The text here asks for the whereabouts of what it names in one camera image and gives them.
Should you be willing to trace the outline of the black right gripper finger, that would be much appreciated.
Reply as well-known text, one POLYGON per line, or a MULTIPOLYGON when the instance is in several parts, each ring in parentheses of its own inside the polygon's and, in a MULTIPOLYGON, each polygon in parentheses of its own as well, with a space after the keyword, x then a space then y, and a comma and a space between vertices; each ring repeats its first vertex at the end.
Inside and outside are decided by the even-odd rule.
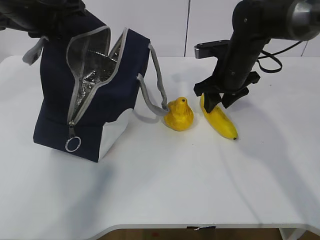
POLYGON ((239 100, 242 97, 245 97, 248 94, 249 94, 249 89, 247 87, 241 89, 236 93, 225 93, 221 99, 221 103, 224 106, 224 108, 227 109, 237 100, 239 100))
POLYGON ((204 95, 204 109, 207 113, 210 113, 217 104, 222 101, 220 96, 222 88, 222 78, 219 76, 210 76, 205 80, 196 83, 193 91, 196 96, 200 97, 204 95))

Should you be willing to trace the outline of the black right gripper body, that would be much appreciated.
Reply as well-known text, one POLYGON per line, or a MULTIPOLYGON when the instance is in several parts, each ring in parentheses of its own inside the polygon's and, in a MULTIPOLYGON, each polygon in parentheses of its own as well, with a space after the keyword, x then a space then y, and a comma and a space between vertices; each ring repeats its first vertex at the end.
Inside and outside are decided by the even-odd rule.
POLYGON ((217 58, 214 69, 216 73, 212 74, 214 94, 238 92, 244 86, 257 60, 256 55, 246 54, 216 54, 214 57, 217 58))

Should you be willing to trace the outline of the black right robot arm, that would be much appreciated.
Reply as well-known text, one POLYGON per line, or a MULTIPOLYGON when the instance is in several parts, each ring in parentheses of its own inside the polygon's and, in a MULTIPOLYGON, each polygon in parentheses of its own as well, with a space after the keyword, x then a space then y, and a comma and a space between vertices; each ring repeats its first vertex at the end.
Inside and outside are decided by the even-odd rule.
POLYGON ((249 93, 248 86, 260 80, 253 66, 260 54, 281 62, 264 51, 272 39, 298 42, 312 40, 320 33, 318 0, 242 0, 232 14, 233 33, 229 40, 198 43, 196 59, 215 57, 211 76, 195 84, 194 93, 204 96, 210 113, 219 103, 230 107, 249 93))

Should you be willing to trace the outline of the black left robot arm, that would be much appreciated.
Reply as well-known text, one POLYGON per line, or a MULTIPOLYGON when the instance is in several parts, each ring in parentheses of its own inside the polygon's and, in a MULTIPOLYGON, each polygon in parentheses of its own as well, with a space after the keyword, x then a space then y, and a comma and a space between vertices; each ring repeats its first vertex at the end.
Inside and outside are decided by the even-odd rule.
POLYGON ((67 18, 85 12, 82 0, 2 0, 0 30, 27 32, 31 38, 59 36, 67 18))

